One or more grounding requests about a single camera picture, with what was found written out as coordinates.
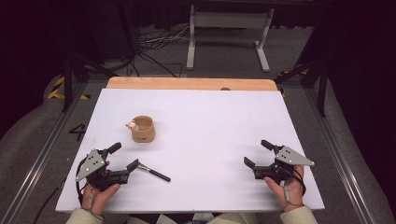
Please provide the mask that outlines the white table board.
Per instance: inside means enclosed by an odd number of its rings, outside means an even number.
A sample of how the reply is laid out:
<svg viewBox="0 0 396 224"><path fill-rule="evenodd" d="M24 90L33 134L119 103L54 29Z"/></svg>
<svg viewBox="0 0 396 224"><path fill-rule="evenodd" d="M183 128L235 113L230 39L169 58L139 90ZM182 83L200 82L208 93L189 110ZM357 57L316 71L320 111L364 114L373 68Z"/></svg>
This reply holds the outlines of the white table board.
<svg viewBox="0 0 396 224"><path fill-rule="evenodd" d="M126 127L137 116L154 121L155 138L136 143ZM108 201L108 213L266 212L276 197L244 158L268 166L275 155L261 145L303 150L279 91L101 91L76 159L120 142L112 171L140 162L171 178L142 170Z"/></svg>

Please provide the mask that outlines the aluminium floor rail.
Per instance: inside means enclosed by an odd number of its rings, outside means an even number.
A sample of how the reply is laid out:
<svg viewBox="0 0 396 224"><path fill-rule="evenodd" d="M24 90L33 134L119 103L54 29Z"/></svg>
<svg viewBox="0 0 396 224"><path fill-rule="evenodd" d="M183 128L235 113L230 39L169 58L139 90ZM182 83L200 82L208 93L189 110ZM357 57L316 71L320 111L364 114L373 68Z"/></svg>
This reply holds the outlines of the aluminium floor rail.
<svg viewBox="0 0 396 224"><path fill-rule="evenodd" d="M324 132L325 138L330 145L330 154L336 166L336 169L341 177L346 193L354 207L355 212L361 224L377 224L373 214L371 213L367 202L365 201L361 188L347 164L345 157L339 150L332 128L325 117L320 113L317 106L317 97L310 89L304 89L306 98L314 111L315 117L318 121L320 129Z"/></svg>
<svg viewBox="0 0 396 224"><path fill-rule="evenodd" d="M75 85L68 108L61 100L46 100L0 139L0 224L18 219L85 87Z"/></svg>

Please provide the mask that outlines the person's right hand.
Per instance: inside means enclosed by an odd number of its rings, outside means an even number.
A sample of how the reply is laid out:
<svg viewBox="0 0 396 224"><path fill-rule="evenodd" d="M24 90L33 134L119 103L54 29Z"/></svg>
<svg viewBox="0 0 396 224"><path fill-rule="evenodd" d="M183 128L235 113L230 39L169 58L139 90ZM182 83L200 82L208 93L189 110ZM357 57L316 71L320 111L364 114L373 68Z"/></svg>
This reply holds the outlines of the person's right hand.
<svg viewBox="0 0 396 224"><path fill-rule="evenodd" d="M296 165L294 167L294 178L285 186L279 186L270 177L265 177L264 181L268 188L275 194L279 206L284 212L289 212L292 209L302 207L304 186L302 185L304 179L304 167Z"/></svg>

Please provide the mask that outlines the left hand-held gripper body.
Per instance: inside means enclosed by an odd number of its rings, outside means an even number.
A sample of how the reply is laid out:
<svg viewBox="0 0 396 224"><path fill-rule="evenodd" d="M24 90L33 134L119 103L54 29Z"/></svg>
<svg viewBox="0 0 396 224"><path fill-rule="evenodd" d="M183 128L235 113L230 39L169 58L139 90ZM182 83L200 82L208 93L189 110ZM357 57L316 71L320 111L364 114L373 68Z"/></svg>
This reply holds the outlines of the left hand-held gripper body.
<svg viewBox="0 0 396 224"><path fill-rule="evenodd" d="M76 182L82 179L94 188L104 191L115 184L127 184L129 171L111 171L107 169L106 156L103 151L93 149L87 157L81 161L76 174Z"/></svg>

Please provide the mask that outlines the yellow black floor tape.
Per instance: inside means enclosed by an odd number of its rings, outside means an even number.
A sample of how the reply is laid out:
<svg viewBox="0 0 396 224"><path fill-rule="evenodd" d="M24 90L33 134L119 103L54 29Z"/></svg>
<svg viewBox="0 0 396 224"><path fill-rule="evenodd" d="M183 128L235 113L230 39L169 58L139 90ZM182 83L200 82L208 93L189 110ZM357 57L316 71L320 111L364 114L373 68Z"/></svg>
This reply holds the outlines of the yellow black floor tape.
<svg viewBox="0 0 396 224"><path fill-rule="evenodd" d="M64 84L64 76L59 76L57 81L55 82L52 90L49 92L48 99L65 99L65 95L59 93L59 89Z"/></svg>

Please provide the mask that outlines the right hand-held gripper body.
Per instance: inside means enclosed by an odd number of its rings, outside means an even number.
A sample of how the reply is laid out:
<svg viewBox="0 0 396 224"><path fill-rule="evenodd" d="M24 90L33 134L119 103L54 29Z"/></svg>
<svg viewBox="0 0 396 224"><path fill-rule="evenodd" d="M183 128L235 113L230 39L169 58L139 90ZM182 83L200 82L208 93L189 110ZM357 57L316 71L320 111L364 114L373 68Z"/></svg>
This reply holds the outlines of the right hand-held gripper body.
<svg viewBox="0 0 396 224"><path fill-rule="evenodd" d="M288 181L294 177L294 166L305 165L314 166L315 163L297 151L287 146L276 146L272 151L275 153L275 160L269 166L258 166L255 164L253 174L256 179L272 178L277 184L281 181Z"/></svg>

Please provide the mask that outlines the beige cup with bear figure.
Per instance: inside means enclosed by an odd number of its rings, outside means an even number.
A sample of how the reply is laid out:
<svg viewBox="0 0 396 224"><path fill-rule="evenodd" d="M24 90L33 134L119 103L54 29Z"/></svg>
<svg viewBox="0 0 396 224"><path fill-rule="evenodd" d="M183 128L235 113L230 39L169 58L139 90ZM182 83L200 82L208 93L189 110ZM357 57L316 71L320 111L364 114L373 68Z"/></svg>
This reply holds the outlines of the beige cup with bear figure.
<svg viewBox="0 0 396 224"><path fill-rule="evenodd" d="M150 143L155 138L154 121L149 116L137 116L126 127L132 133L132 139L136 143Z"/></svg>

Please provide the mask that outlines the person's left hand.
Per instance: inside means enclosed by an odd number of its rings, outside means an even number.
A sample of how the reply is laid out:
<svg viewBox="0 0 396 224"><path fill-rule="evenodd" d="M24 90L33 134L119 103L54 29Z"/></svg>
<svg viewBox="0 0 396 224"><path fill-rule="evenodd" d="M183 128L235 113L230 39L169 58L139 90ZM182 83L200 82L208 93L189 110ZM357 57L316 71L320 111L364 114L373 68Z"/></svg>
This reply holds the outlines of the person's left hand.
<svg viewBox="0 0 396 224"><path fill-rule="evenodd" d="M95 189L88 184L83 191L81 207L89 210L92 214L101 216L106 207L107 201L120 189L120 184L115 184L105 191Z"/></svg>

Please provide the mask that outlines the white metal stand frame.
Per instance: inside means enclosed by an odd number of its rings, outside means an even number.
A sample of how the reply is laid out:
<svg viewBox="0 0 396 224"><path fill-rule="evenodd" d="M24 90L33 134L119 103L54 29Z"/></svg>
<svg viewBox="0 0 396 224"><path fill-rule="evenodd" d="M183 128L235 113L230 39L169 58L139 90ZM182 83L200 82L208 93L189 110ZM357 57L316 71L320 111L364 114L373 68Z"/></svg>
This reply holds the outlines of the white metal stand frame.
<svg viewBox="0 0 396 224"><path fill-rule="evenodd" d="M186 61L186 69L194 68L195 57L195 28L243 28L261 29L262 37L254 42L254 47L263 72L269 72L270 66L267 61L263 46L268 35L275 10L268 9L265 13L236 13L236 12L202 12L197 11L195 6L190 10L190 39Z"/></svg>

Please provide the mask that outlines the black cross tape mark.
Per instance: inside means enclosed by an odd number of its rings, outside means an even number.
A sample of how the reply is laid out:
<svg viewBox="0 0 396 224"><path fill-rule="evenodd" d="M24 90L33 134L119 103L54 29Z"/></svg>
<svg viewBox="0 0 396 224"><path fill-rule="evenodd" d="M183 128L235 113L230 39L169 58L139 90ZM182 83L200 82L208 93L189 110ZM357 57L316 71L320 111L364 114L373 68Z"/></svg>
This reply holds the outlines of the black cross tape mark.
<svg viewBox="0 0 396 224"><path fill-rule="evenodd" d="M80 123L78 126L72 128L69 133L77 136L76 141L79 142L86 132L86 125Z"/></svg>

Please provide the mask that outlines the black makeup brush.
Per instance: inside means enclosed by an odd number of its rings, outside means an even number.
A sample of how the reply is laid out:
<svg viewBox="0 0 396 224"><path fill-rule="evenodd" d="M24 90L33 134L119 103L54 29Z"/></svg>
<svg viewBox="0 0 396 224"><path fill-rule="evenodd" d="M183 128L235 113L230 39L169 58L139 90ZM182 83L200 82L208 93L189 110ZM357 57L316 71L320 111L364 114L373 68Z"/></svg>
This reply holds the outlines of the black makeup brush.
<svg viewBox="0 0 396 224"><path fill-rule="evenodd" d="M162 179L162 180L164 180L166 182L171 182L171 178L170 177L168 177L166 175L163 175L163 174L161 174L161 173L159 173L159 172L147 167L143 163L139 163L138 164L138 168L141 169L141 170L144 170L144 171L146 171L146 172L148 172L148 173L150 173L152 175L155 175L155 176L159 177L160 179Z"/></svg>

